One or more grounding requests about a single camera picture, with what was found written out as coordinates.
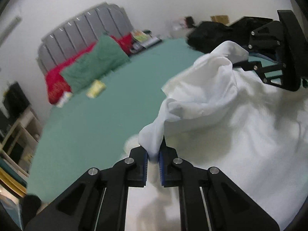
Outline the white garment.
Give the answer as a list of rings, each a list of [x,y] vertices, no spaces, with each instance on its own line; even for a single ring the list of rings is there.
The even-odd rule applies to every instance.
[[[149,152],[149,188],[129,199],[129,230],[178,230],[178,193],[159,180],[158,146],[165,140],[194,166],[218,167],[287,228],[307,198],[307,89],[266,85],[253,71],[233,69],[248,52],[226,41],[199,57],[162,88],[157,118],[124,150]]]

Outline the black coat with fur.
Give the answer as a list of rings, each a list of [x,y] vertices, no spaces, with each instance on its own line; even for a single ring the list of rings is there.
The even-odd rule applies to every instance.
[[[242,17],[226,26],[222,23],[203,21],[188,36],[187,44],[204,54],[210,53],[225,41],[232,41],[248,49],[251,32],[273,19],[263,17]]]

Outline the green bed sheet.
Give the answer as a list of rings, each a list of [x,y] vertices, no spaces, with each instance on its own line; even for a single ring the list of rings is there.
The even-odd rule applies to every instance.
[[[112,166],[157,117],[166,97],[162,86],[201,55],[183,39],[166,40],[104,77],[106,90],[97,98],[81,92],[61,109],[52,108],[30,168],[27,192],[51,201],[86,169]],[[199,127],[180,122],[176,130],[166,131],[167,144],[199,167],[233,169],[236,162],[243,162],[239,150],[245,146],[246,131],[260,125],[281,94],[251,71],[233,73],[238,95],[224,116]]]

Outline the items on far nightstand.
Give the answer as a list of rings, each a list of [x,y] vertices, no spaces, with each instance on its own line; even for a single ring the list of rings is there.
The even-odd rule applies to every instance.
[[[172,30],[180,30],[180,29],[190,29],[195,28],[195,20],[192,16],[186,16],[177,20],[172,21]]]

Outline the white small packet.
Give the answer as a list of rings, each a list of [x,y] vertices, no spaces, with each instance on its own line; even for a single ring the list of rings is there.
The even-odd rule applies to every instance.
[[[73,94],[71,92],[65,91],[61,96],[61,98],[59,99],[59,101],[57,102],[56,107],[62,108],[64,104],[66,104],[72,96]]]

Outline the yellow tissue pack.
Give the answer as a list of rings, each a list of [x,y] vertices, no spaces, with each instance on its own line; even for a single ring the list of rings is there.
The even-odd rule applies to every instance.
[[[95,80],[87,91],[88,98],[96,98],[106,89],[105,83],[100,80]]]

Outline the red pillow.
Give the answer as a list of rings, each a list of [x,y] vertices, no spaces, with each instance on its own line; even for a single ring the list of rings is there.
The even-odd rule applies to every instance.
[[[121,49],[130,58],[130,55],[131,55],[130,49],[132,47],[131,33],[128,33],[119,39],[115,38],[114,36],[110,36],[110,37],[113,38],[119,44]],[[64,68],[70,66],[75,60],[80,58],[82,55],[91,51],[93,47],[95,46],[95,44],[96,42],[90,44],[85,49],[81,50],[74,56],[70,57],[66,61],[62,62],[61,64],[57,65],[56,67],[52,68],[50,71],[47,72],[47,74],[45,75],[45,83],[46,83],[46,88],[48,92],[48,101],[50,102],[50,104],[56,104],[65,91],[72,93],[70,86],[61,76],[61,71]]]

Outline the stack of books and magazines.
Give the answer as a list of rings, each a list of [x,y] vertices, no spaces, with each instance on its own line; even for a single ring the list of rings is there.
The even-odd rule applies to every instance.
[[[159,37],[152,36],[151,30],[133,30],[131,51],[140,52],[162,42]]]

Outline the green pillow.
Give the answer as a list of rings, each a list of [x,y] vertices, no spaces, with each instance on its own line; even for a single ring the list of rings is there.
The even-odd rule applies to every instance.
[[[130,61],[129,56],[110,36],[103,34],[93,49],[61,71],[72,93],[79,93],[96,79]]]

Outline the grey padded headboard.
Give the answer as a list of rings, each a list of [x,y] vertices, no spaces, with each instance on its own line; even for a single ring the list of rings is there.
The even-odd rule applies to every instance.
[[[43,74],[97,42],[103,34],[116,38],[133,30],[124,8],[101,3],[68,19],[41,40],[37,62]]]

